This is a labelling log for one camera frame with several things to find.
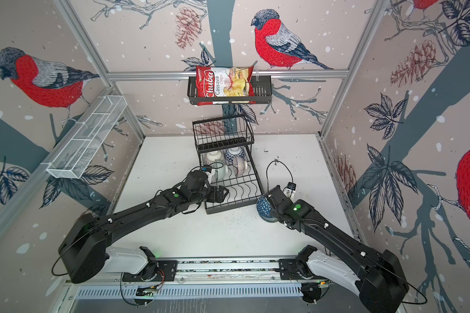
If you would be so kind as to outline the blue geometric patterned bowl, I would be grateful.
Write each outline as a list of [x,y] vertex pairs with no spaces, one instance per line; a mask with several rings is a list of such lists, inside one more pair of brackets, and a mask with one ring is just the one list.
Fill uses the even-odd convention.
[[256,203],[256,208],[259,216],[261,217],[262,220],[266,222],[277,222],[278,219],[271,216],[271,205],[269,201],[264,197],[261,196]]

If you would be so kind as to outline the maroon striped bowl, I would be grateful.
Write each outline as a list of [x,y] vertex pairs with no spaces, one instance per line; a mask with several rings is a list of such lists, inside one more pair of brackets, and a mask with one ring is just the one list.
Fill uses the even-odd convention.
[[236,172],[236,177],[244,176],[249,168],[248,162],[241,156],[235,156],[232,164]]

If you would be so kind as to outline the white red dotted bowl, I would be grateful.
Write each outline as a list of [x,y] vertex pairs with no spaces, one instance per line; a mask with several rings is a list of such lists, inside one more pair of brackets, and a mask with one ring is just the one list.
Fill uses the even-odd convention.
[[222,151],[210,151],[203,154],[204,163],[211,165],[213,163],[225,163],[225,156]]

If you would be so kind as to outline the orange and blue patterned bowl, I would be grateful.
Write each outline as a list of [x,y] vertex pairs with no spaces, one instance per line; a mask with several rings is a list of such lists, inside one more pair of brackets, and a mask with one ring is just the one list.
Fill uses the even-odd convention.
[[235,157],[241,157],[245,159],[245,152],[242,146],[240,147],[231,147],[225,151],[225,158],[229,162],[233,162]]

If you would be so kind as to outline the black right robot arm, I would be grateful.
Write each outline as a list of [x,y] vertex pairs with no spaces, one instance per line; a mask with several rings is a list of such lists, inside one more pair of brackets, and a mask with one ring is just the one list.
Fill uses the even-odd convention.
[[279,186],[264,194],[271,216],[316,240],[330,256],[308,245],[297,256],[299,275],[321,276],[355,294],[370,312],[397,312],[409,291],[398,257],[355,240],[304,200],[292,201]]

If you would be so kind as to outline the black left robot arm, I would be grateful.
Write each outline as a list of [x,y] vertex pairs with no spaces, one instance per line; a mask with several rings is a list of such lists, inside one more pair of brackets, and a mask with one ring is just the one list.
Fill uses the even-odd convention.
[[111,215],[80,216],[58,249],[71,282],[80,284],[99,274],[110,259],[107,248],[122,237],[153,222],[188,214],[188,208],[204,202],[223,203],[230,191],[210,184],[210,172],[203,168],[152,199]]

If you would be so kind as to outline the red cassava chips bag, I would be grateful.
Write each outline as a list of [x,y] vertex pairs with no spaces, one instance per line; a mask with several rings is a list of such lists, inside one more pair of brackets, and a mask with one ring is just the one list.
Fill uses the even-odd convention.
[[209,101],[200,101],[198,105],[227,104],[212,102],[211,98],[254,96],[252,74],[253,67],[196,67],[196,97],[209,98]]

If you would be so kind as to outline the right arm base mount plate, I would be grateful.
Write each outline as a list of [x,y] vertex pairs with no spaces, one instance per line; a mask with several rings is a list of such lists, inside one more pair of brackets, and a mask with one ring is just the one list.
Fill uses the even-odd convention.
[[312,274],[310,278],[305,278],[298,272],[297,263],[294,258],[281,258],[278,260],[278,269],[276,270],[281,280],[299,280],[306,282],[315,282],[318,284],[331,284],[331,280],[322,276]]

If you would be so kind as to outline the aluminium front rail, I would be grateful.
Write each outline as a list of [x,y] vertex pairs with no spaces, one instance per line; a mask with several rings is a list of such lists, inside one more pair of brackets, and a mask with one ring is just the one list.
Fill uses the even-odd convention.
[[[307,260],[306,258],[296,257],[298,272],[310,278],[312,274],[317,276],[328,277],[333,276],[333,271],[340,270],[344,263],[329,258],[325,261],[316,259]],[[147,264],[156,261],[155,257],[142,257],[137,255],[117,255],[110,256],[106,254],[99,262],[86,260],[80,265],[73,266],[69,270],[70,279],[74,283],[81,283],[90,280],[100,273],[139,273]],[[202,261],[191,262],[193,271],[206,272],[229,272],[229,271],[275,271],[278,269],[278,261],[256,261],[256,260],[225,260],[225,261]]]

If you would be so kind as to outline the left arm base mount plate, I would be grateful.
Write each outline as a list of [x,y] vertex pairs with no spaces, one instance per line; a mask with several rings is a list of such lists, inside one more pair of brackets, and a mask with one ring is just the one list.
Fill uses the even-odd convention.
[[178,268],[177,260],[161,260],[147,264],[137,274],[124,273],[123,282],[172,282]]

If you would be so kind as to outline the black wall shelf basket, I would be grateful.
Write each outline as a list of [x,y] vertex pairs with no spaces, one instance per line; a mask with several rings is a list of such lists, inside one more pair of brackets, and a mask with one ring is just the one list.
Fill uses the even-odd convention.
[[200,103],[212,104],[269,104],[272,101],[272,79],[270,76],[254,76],[250,82],[253,96],[246,97],[200,97],[196,78],[190,76],[187,87],[187,97],[192,105]]

